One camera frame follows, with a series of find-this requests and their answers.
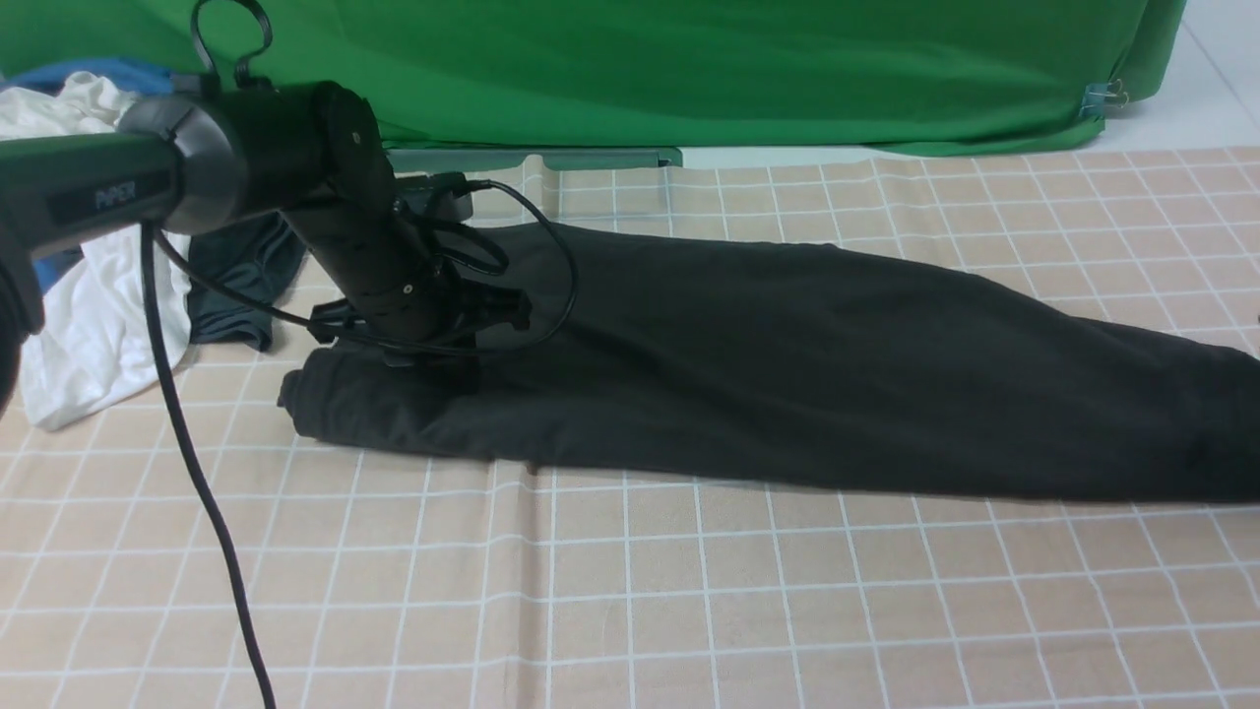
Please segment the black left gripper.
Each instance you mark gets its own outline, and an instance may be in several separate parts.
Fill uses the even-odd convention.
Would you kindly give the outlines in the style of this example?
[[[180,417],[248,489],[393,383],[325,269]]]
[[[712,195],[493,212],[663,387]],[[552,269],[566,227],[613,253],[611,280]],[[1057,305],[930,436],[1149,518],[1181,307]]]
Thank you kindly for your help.
[[[530,329],[533,305],[522,288],[501,288],[472,280],[438,280],[375,292],[352,292],[311,310],[310,335],[318,343],[360,343],[399,359],[432,356],[454,360],[512,353],[517,346],[485,349],[478,332],[509,326]]]

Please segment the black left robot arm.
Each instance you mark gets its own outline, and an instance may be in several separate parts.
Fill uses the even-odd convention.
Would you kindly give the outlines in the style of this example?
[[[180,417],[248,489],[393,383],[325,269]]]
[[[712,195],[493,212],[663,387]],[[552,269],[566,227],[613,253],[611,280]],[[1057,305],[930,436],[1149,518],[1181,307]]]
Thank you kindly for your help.
[[[375,116],[333,82],[139,99],[112,133],[3,144],[3,361],[44,324],[34,262],[130,225],[181,235],[280,214],[341,288],[319,343],[472,356],[478,332],[530,327],[500,247],[399,201]]]

